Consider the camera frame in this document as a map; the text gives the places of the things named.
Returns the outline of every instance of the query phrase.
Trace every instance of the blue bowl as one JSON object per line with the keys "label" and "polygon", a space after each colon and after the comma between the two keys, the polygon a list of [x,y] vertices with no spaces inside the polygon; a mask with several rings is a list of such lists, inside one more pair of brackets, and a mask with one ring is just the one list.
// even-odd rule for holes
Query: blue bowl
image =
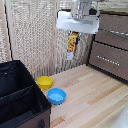
{"label": "blue bowl", "polygon": [[48,99],[52,104],[59,105],[64,102],[66,93],[62,89],[52,88],[48,91]]}

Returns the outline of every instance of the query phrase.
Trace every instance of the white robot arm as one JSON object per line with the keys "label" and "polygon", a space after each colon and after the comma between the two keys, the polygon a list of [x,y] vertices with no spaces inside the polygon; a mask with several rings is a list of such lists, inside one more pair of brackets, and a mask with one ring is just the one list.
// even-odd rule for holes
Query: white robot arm
{"label": "white robot arm", "polygon": [[92,1],[108,0],[73,0],[71,11],[58,12],[57,29],[96,34],[99,28],[100,11],[90,6]]}

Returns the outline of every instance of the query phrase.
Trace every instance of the floor plank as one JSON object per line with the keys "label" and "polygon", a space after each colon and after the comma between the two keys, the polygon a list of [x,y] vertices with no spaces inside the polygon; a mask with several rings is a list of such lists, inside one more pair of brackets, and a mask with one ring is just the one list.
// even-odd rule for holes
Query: floor plank
{"label": "floor plank", "polygon": [[[63,104],[51,109],[51,128],[110,128],[128,102],[128,86],[86,65],[51,76]],[[48,90],[42,90],[47,96]]]}

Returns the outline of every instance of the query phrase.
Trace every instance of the black box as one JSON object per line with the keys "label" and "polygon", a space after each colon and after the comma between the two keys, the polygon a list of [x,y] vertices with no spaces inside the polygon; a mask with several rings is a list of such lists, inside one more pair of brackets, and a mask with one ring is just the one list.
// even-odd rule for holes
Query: black box
{"label": "black box", "polygon": [[0,64],[0,128],[49,128],[51,103],[24,64]]}

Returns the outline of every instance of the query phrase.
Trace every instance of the yellow bowl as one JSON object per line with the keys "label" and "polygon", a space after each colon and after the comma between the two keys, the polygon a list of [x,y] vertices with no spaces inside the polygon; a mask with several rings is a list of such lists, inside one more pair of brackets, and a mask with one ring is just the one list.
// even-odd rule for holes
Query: yellow bowl
{"label": "yellow bowl", "polygon": [[41,89],[49,89],[51,88],[53,83],[53,79],[48,76],[41,76],[37,79],[37,84]]}

